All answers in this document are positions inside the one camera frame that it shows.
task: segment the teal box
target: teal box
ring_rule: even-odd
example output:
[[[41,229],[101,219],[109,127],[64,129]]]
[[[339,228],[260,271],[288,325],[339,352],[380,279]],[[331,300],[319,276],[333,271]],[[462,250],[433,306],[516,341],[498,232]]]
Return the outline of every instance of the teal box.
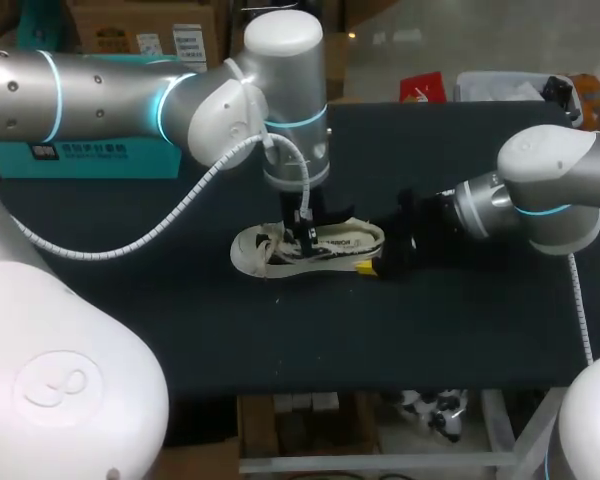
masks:
[[[173,56],[98,55],[148,63]],[[97,142],[0,142],[2,178],[177,178],[182,152],[162,139],[119,138]]]

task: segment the label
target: label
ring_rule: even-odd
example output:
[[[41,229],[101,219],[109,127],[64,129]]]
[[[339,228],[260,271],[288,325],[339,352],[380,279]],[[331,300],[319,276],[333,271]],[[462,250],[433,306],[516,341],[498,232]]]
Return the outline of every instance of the label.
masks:
[[[96,31],[98,53],[131,53],[127,34],[119,28],[101,28]]]
[[[71,160],[127,160],[124,143],[59,143],[62,157]]]
[[[29,144],[29,148],[31,149],[31,155],[33,155],[35,160],[60,160],[60,157],[58,157],[58,151],[50,143],[38,145]]]
[[[182,63],[184,63],[188,68],[190,68],[191,70],[193,70],[196,73],[204,73],[207,71],[206,63],[199,63],[199,62],[182,62]]]
[[[173,26],[173,40],[180,61],[196,72],[207,71],[207,53],[204,49],[202,26],[177,23]]]
[[[140,55],[162,55],[162,45],[157,33],[140,33],[136,35]]]

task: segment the black table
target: black table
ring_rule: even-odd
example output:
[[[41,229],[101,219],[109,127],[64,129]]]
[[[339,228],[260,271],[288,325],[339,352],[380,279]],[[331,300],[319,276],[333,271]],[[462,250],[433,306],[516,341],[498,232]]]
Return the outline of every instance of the black table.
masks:
[[[495,168],[502,144],[535,124],[567,124],[546,104],[343,105],[330,112],[329,204],[359,218]],[[203,170],[172,181],[9,180],[0,198],[44,238],[99,251],[153,227]],[[512,239],[495,271],[428,270],[384,283],[325,273],[243,276],[229,246],[277,221],[276,194],[251,159],[217,178],[144,250],[104,263],[45,255],[87,300],[136,332],[161,362],[172,398],[346,389],[566,386],[585,359],[565,258]],[[600,356],[600,239],[578,256]]]

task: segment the red object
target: red object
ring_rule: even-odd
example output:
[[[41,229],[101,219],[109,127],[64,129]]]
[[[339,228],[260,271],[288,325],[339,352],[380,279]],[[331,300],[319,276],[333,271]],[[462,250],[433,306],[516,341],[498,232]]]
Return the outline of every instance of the red object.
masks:
[[[442,74],[426,73],[400,82],[400,102],[447,103]]]

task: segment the floor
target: floor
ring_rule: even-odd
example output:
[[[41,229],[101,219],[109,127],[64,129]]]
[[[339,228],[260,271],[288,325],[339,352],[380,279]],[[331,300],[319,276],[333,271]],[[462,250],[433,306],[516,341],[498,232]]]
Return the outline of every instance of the floor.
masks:
[[[426,426],[418,425],[417,420],[409,421],[389,415],[388,410],[376,411],[380,447],[385,454],[414,453],[470,453],[489,451],[489,438],[482,420],[480,400],[473,396],[463,414],[460,442],[451,444],[447,439]],[[413,480],[495,480],[494,469],[465,468],[453,470],[420,469],[402,473]]]
[[[401,0],[350,39],[345,97],[396,101],[402,78],[441,71],[448,98],[468,70],[600,76],[600,0]],[[450,447],[408,428],[381,429],[385,453],[480,449],[479,418]],[[488,469],[404,472],[414,480],[492,480]]]

